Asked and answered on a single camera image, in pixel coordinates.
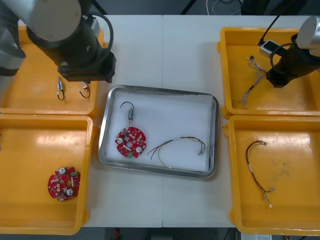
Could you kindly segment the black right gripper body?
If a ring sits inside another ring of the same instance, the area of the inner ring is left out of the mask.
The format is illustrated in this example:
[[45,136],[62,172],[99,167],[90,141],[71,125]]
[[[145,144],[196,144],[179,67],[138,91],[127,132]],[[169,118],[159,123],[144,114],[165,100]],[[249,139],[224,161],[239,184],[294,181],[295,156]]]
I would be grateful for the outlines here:
[[283,88],[290,81],[297,78],[296,75],[289,71],[289,68],[285,65],[285,63],[285,58],[282,57],[279,62],[266,73],[266,79],[273,85],[274,88]]

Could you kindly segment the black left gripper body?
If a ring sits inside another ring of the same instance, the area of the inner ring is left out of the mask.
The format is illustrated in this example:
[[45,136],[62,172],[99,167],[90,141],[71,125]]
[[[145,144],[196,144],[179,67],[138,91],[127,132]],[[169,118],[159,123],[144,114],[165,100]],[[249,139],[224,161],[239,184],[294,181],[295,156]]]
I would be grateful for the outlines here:
[[116,68],[116,57],[110,52],[82,67],[60,66],[57,70],[69,82],[103,81],[112,83]]

